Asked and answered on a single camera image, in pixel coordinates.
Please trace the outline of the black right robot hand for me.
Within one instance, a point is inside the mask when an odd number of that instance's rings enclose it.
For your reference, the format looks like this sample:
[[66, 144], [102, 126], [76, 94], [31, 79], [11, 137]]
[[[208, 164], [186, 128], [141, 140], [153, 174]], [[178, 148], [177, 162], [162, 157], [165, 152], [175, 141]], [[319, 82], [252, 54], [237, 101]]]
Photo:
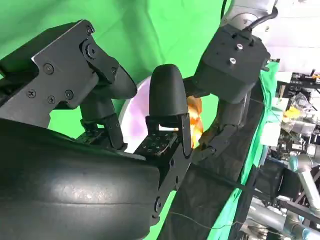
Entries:
[[127, 153], [113, 100], [137, 86], [87, 20], [52, 27], [0, 61], [0, 237], [141, 240], [191, 162], [182, 75], [158, 66], [147, 136]]

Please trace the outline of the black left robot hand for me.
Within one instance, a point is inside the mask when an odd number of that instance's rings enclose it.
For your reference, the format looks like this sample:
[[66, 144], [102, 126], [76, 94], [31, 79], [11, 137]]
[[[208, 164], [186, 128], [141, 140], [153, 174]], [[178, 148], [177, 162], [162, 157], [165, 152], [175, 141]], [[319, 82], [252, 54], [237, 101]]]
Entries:
[[[218, 157], [230, 144], [231, 138], [246, 123], [252, 84], [245, 85], [239, 80], [206, 82], [205, 87], [197, 86], [194, 77], [183, 80], [190, 115], [191, 146], [190, 161], [193, 164]], [[207, 130], [201, 119], [201, 97], [217, 94], [219, 101], [216, 116]]]

